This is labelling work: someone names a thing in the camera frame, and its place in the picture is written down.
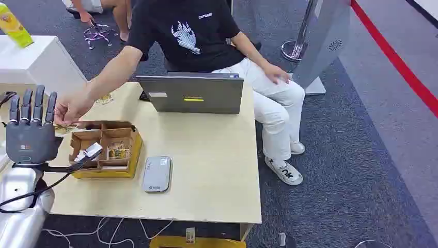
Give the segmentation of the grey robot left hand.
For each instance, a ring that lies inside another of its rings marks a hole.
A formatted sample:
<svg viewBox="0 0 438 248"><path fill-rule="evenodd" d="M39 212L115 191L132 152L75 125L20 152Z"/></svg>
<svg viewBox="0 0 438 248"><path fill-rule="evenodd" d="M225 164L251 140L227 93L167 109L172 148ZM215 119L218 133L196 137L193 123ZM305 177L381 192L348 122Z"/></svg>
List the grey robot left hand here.
<svg viewBox="0 0 438 248"><path fill-rule="evenodd" d="M51 92L44 108L44 85L27 89L23 98L11 99L6 125L6 153L16 164L35 165L57 157L61 137L55 136L54 116L57 92Z"/></svg>

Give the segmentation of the person's left hand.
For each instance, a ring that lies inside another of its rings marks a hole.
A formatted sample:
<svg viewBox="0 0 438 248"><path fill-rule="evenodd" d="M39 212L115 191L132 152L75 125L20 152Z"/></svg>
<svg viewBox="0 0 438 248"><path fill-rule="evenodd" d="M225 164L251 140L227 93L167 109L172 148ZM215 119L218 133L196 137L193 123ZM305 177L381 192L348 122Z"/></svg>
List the person's left hand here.
<svg viewBox="0 0 438 248"><path fill-rule="evenodd" d="M280 82L289 84L290 75L280 67L275 66L271 63L267 63L266 65L263 65L261 68L264 71L266 77L269 80L271 80L274 84L279 84Z"/></svg>

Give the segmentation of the person's right hand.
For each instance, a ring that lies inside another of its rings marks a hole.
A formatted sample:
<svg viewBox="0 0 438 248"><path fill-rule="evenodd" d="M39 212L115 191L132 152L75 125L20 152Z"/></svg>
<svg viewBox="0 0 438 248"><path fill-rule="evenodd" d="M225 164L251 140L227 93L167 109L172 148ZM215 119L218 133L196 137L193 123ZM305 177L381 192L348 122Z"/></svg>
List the person's right hand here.
<svg viewBox="0 0 438 248"><path fill-rule="evenodd" d="M54 123L60 126L78 123L79 119L92 108L94 102L87 95L63 97L56 103Z"/></svg>

